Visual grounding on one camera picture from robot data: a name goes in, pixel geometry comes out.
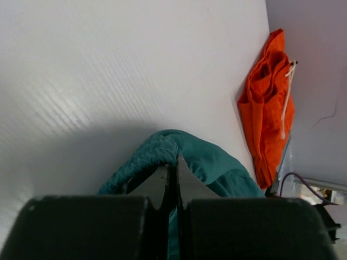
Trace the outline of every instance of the teal fabric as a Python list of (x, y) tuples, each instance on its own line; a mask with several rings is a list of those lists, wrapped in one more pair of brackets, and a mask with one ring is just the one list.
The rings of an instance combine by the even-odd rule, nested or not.
[[(179, 130), (151, 135), (111, 176), (99, 194), (115, 194), (123, 183), (143, 170), (162, 164), (175, 166), (182, 154), (195, 176), (221, 197), (264, 197), (245, 167), (220, 147)], [(178, 259), (177, 211), (169, 219), (169, 258)]]

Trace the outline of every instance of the green cloth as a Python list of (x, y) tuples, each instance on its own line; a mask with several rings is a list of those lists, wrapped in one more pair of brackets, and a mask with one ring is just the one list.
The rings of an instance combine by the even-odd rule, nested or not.
[[(151, 135), (111, 176), (99, 194), (120, 193), (122, 184), (153, 166), (176, 166), (182, 154), (192, 173), (221, 197), (264, 197), (246, 168), (219, 146), (179, 130)], [(169, 219), (169, 258), (178, 259), (177, 211)]]

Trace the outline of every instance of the white drawstring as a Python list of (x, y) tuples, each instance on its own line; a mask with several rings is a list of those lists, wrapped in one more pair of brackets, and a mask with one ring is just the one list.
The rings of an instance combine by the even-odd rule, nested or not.
[(286, 110), (287, 110), (287, 106), (288, 106), (288, 100), (289, 100), (289, 95), (291, 93), (291, 84), (292, 84), (292, 80), (293, 80), (293, 76), (294, 76), (294, 72), (295, 72), (295, 67), (297, 65), (297, 61), (293, 60), (291, 62), (291, 66), (290, 69), (288, 71), (288, 73), (286, 74), (286, 77), (289, 76), (289, 85), (288, 85), (288, 91), (287, 91), (287, 96), (286, 96), (286, 101), (284, 102), (284, 107), (283, 107), (283, 111), (282, 111), (282, 134), (281, 134), (281, 138), (284, 140), (286, 138), (286, 132), (285, 132), (285, 117), (286, 117)]

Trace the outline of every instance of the orange cloth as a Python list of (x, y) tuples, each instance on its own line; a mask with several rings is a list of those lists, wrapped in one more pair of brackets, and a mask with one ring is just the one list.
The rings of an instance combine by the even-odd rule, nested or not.
[(289, 84), (285, 75), (289, 69), (284, 31), (279, 29), (270, 34), (237, 102), (256, 179), (262, 189), (274, 182), (293, 122), (295, 109), (290, 96), (285, 114), (286, 136), (281, 139), (281, 116)]

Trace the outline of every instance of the crumpled orange garment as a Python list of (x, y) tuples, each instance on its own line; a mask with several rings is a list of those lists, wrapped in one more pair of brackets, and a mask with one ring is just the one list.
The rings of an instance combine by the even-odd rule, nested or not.
[(285, 138), (282, 112), (288, 92), (290, 62), (285, 53), (284, 31), (270, 34), (258, 63), (250, 71), (237, 106), (252, 154), (260, 188), (270, 187), (276, 176), (294, 118), (294, 104), (289, 97), (285, 112)]

